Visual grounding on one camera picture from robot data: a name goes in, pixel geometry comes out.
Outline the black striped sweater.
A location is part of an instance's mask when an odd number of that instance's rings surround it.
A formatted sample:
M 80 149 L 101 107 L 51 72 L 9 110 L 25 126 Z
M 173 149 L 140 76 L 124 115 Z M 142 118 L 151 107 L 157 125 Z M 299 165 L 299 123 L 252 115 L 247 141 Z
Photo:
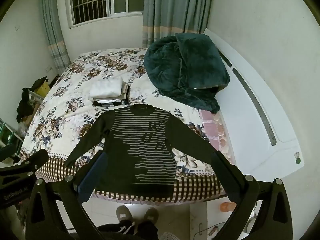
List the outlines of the black striped sweater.
M 80 139 L 65 161 L 103 142 L 108 155 L 96 189 L 140 197 L 172 197 L 176 180 L 173 149 L 210 164 L 215 148 L 179 118 L 151 105 L 106 111 Z

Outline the black clothes pile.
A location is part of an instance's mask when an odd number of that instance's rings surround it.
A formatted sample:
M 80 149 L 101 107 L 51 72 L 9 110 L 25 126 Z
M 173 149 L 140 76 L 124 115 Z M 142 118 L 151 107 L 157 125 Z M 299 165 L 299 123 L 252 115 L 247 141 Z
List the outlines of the black clothes pile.
M 16 109 L 16 120 L 18 123 L 20 123 L 24 117 L 30 116 L 33 113 L 34 108 L 32 104 L 29 102 L 29 91 L 35 92 L 35 90 L 40 88 L 45 81 L 48 81 L 46 76 L 36 80 L 32 87 L 22 89 L 21 100 Z

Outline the orange cup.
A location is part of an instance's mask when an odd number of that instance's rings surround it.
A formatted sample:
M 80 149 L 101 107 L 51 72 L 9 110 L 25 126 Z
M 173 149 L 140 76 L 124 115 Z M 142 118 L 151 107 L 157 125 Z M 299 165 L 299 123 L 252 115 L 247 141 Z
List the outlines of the orange cup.
M 221 212 L 233 212 L 235 208 L 236 208 L 235 202 L 223 202 L 220 204 Z

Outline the white bed headboard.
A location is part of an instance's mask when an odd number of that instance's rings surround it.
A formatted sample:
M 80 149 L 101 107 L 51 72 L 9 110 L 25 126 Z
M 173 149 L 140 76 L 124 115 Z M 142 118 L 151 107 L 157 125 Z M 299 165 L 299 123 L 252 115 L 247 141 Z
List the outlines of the white bed headboard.
M 296 133 L 282 105 L 258 72 L 226 41 L 206 29 L 230 77 L 216 99 L 234 161 L 243 174 L 273 181 L 304 167 Z

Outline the floral bedspread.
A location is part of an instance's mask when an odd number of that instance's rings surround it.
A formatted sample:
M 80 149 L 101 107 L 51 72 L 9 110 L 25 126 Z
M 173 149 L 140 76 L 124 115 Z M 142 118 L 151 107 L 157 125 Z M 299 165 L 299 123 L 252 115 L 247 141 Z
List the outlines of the floral bedspread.
M 148 104 L 164 109 L 179 118 L 207 142 L 199 109 L 184 105 L 159 94 L 144 68 L 143 48 L 122 48 L 92 51 L 80 55 L 59 77 L 33 117 L 25 136 L 21 157 L 29 158 L 44 148 L 48 162 L 37 175 L 48 181 L 58 181 L 87 164 L 102 144 L 80 157 L 72 168 L 65 160 L 90 129 L 103 107 L 95 107 L 89 91 L 95 81 L 122 77 L 130 86 L 130 104 Z M 170 198 L 140 197 L 95 190 L 94 197 L 126 204 L 180 204 L 211 200 L 224 193 L 210 165 L 180 151 L 175 151 L 177 164 L 173 196 Z

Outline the yellow cardboard box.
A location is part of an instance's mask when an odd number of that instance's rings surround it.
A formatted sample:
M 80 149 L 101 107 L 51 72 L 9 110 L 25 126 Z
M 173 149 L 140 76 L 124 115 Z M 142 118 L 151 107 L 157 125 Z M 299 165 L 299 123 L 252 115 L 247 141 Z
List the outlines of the yellow cardboard box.
M 37 95 L 41 96 L 42 98 L 45 98 L 47 96 L 47 94 L 50 91 L 50 87 L 47 81 L 44 81 L 43 84 L 34 90 L 34 93 L 36 93 Z

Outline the right grey shoe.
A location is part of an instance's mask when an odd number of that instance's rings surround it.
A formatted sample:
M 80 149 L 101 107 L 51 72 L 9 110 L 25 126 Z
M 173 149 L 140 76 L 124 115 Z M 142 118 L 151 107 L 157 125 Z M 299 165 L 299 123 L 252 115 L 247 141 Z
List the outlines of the right grey shoe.
M 158 210 L 155 209 L 154 207 L 149 208 L 145 215 L 144 215 L 144 221 L 149 221 L 152 224 L 156 224 L 159 218 L 159 213 Z

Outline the pink pillow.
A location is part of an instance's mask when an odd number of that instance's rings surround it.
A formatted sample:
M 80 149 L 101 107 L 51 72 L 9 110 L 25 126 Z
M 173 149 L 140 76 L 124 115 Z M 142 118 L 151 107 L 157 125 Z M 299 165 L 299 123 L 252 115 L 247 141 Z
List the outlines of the pink pillow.
M 212 114 L 210 111 L 200 111 L 204 132 L 210 143 L 219 150 L 230 163 L 234 164 L 234 153 L 222 113 Z

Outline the black white folded garment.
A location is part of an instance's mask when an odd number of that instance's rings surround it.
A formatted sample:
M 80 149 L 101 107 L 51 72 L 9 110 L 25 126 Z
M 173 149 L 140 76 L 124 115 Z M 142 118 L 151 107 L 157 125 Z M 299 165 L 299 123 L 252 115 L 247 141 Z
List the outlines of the black white folded garment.
M 107 99 L 107 100 L 96 100 L 93 101 L 92 105 L 95 107 L 118 107 L 127 106 L 129 104 L 128 99 Z

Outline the beige folded garment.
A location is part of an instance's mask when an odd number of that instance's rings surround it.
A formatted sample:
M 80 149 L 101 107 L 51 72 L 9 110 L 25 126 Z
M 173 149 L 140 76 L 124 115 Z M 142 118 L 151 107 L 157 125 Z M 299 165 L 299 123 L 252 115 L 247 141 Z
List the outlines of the beige folded garment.
M 120 100 L 125 100 L 128 97 L 129 94 L 129 90 L 130 90 L 130 86 L 123 82 L 122 88 L 121 88 L 121 95 L 119 96 Z

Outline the dark green plush blanket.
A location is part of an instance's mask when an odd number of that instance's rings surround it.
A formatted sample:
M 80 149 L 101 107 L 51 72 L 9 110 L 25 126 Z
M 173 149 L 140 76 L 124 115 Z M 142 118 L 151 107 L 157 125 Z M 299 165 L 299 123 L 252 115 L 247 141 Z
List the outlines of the dark green plush blanket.
M 159 93 L 190 107 L 216 114 L 215 96 L 230 76 L 218 49 L 205 34 L 176 33 L 151 44 L 144 67 Z

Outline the grey-green left curtain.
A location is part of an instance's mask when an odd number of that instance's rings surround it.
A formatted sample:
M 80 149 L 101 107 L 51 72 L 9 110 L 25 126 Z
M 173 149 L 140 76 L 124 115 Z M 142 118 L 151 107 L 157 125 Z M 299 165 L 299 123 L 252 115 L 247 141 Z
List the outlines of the grey-green left curtain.
M 40 15 L 46 34 L 48 49 L 58 75 L 61 75 L 71 64 L 63 38 L 57 0 L 39 0 Z

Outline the grey-green curtain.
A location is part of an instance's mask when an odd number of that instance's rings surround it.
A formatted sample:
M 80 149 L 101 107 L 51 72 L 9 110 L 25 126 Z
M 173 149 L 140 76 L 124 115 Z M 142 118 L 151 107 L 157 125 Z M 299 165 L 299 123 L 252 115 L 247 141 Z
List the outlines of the grey-green curtain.
M 46 34 L 48 49 L 58 75 L 61 75 L 71 64 L 63 38 L 57 0 L 39 0 L 40 15 Z
M 176 33 L 203 33 L 212 0 L 144 0 L 143 47 Z

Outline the grey-green right curtain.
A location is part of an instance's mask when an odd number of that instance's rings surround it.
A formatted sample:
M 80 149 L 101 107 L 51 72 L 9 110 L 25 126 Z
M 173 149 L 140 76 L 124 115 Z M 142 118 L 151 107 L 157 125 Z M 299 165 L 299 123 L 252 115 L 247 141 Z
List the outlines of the grey-green right curtain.
M 212 0 L 144 0 L 143 47 L 176 33 L 203 33 Z

